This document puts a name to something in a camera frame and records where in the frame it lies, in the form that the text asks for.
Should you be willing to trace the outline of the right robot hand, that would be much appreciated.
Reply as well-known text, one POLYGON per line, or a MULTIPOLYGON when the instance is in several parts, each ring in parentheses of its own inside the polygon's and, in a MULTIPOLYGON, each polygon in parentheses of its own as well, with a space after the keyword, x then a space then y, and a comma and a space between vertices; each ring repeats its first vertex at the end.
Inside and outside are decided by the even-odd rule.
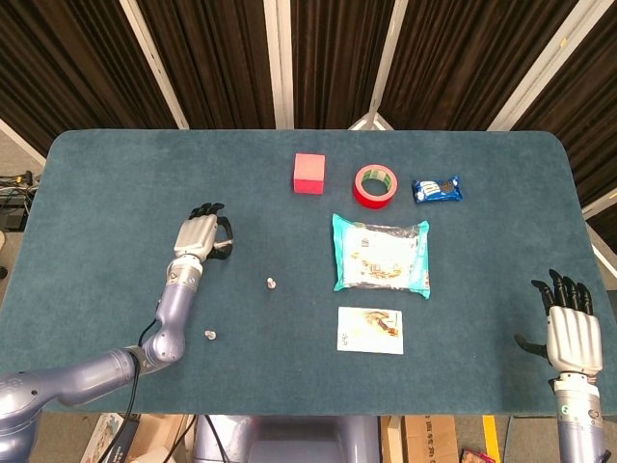
POLYGON ((531 282, 541 294, 547 326, 545 343, 528 341, 516 334, 515 342, 524 352, 545 359, 561 374, 580 374, 591 383, 604 369, 600 322, 594 314, 588 287, 554 269, 552 281, 531 282))

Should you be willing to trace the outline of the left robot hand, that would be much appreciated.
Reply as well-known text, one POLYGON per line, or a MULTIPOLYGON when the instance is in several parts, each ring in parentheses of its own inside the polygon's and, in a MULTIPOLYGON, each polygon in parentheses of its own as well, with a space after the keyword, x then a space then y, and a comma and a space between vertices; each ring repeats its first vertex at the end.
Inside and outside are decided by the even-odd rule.
POLYGON ((218 212, 222 203, 205 203, 194 208, 178 232, 174 255, 193 256, 200 262, 208 259, 225 260, 233 250, 233 232, 227 216, 218 212))

